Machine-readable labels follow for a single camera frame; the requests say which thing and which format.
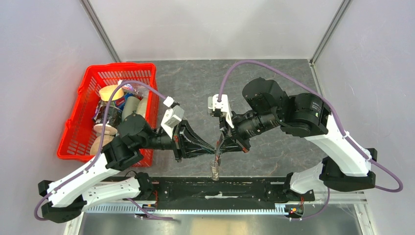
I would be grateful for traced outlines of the grey green bottle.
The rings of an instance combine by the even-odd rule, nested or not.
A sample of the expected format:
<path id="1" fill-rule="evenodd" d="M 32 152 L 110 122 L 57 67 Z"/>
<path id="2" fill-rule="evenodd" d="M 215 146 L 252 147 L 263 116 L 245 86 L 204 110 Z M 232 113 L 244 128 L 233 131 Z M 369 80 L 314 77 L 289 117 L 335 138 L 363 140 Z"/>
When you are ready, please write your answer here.
<path id="1" fill-rule="evenodd" d="M 137 110 L 140 100 L 135 96 L 129 96 L 126 99 L 122 114 L 121 121 L 124 121 L 129 115 Z"/>

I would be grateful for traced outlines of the cream bottle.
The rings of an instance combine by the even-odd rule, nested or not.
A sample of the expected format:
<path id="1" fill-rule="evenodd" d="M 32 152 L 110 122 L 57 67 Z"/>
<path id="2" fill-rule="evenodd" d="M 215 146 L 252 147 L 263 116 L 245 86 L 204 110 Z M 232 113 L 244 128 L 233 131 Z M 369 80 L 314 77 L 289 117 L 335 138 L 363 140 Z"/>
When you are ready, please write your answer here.
<path id="1" fill-rule="evenodd" d="M 140 102 L 138 103 L 138 106 L 136 108 L 136 114 L 137 115 L 141 115 L 144 118 L 146 118 L 147 103 L 148 103 L 148 98 L 147 97 L 144 97 L 142 100 L 140 100 Z"/>

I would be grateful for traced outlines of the yellow lid dark jar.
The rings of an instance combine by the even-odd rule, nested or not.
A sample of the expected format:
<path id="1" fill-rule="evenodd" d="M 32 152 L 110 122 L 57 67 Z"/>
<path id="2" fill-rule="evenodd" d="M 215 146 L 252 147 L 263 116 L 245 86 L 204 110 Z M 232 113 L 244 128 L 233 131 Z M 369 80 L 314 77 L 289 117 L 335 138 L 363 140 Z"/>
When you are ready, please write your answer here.
<path id="1" fill-rule="evenodd" d="M 100 101 L 93 117 L 93 130 L 104 135 L 115 136 L 121 123 L 122 105 L 125 104 L 124 92 L 117 85 L 109 85 L 99 90 Z"/>

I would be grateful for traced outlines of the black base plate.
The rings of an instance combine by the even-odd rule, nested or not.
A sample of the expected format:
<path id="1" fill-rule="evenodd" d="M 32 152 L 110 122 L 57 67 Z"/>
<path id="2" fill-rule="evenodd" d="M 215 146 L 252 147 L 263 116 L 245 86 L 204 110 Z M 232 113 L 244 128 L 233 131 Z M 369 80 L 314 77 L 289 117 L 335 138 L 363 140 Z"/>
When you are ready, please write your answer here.
<path id="1" fill-rule="evenodd" d="M 152 177 L 148 201 L 157 209 L 272 209 L 276 203 L 314 201 L 285 188 L 284 177 Z"/>

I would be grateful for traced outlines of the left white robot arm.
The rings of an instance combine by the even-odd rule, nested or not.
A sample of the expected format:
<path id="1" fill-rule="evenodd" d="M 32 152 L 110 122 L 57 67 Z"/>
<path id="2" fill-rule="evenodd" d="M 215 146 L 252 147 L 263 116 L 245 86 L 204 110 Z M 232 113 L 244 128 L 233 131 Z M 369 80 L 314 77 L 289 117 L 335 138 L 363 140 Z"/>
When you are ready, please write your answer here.
<path id="1" fill-rule="evenodd" d="M 96 205 L 117 199 L 149 200 L 154 186 L 147 173 L 109 185 L 97 184 L 143 159 L 141 149 L 171 150 L 177 160 L 214 154 L 214 147 L 199 137 L 187 120 L 173 129 L 173 136 L 151 128 L 141 115 L 129 115 L 118 127 L 119 135 L 104 145 L 98 155 L 70 175 L 55 182 L 38 183 L 43 197 L 35 209 L 38 220 L 65 223 Z"/>

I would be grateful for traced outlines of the grey red key holder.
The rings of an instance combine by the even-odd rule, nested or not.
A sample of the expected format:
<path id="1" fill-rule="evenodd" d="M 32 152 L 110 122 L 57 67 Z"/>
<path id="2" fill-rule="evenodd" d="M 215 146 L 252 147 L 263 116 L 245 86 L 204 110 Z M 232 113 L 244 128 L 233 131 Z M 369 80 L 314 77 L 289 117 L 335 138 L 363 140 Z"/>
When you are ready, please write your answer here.
<path id="1" fill-rule="evenodd" d="M 220 161 L 221 161 L 221 143 L 220 141 L 217 142 L 216 144 L 216 149 L 215 149 L 215 157 L 214 160 L 211 161 L 209 163 L 210 165 L 210 170 L 211 170 L 211 179 L 214 181 L 218 181 L 220 178 L 220 173 L 219 173 L 219 167 L 220 167 Z"/>

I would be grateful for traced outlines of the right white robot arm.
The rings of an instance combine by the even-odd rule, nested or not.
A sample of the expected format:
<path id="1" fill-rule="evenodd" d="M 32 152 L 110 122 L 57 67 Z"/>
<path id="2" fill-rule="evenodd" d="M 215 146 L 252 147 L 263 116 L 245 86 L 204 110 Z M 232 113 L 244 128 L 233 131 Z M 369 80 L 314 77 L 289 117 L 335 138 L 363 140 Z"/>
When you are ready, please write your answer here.
<path id="1" fill-rule="evenodd" d="M 319 96 L 301 93 L 289 96 L 274 80 L 256 78 L 242 91 L 251 109 L 244 114 L 232 111 L 228 97 L 208 98 L 208 111 L 220 121 L 221 138 L 217 152 L 248 152 L 250 139 L 274 128 L 303 138 L 325 154 L 316 166 L 291 172 L 282 187 L 283 196 L 296 200 L 320 187 L 341 192 L 375 187 L 376 175 L 370 163 L 377 157 L 375 149 L 351 145 L 337 126 L 332 109 Z"/>

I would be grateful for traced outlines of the wooden spool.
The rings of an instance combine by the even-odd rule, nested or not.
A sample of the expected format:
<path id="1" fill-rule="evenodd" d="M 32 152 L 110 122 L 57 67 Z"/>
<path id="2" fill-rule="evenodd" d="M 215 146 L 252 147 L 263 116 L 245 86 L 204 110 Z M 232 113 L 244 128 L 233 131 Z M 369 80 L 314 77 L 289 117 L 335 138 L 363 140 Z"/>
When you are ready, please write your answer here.
<path id="1" fill-rule="evenodd" d="M 100 144 L 100 141 L 101 140 L 103 140 L 102 147 L 104 147 L 106 144 L 110 143 L 113 139 L 114 139 L 114 137 L 113 136 L 110 136 L 110 135 L 98 136 L 94 140 L 94 142 L 93 142 L 93 144 L 92 144 L 92 146 L 90 148 L 90 155 L 91 156 L 92 155 L 95 156 L 97 154 L 97 152 L 99 150 L 99 144 Z"/>

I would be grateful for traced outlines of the clear plastic bottle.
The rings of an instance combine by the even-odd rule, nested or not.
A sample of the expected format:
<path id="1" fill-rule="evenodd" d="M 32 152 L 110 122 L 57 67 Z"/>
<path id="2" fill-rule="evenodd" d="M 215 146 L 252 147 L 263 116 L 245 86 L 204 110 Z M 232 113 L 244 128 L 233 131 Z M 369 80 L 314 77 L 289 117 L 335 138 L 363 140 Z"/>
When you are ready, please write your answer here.
<path id="1" fill-rule="evenodd" d="M 134 96 L 138 99 L 147 98 L 149 96 L 149 90 L 145 86 L 137 83 L 124 84 L 120 89 L 124 92 L 124 95 Z"/>

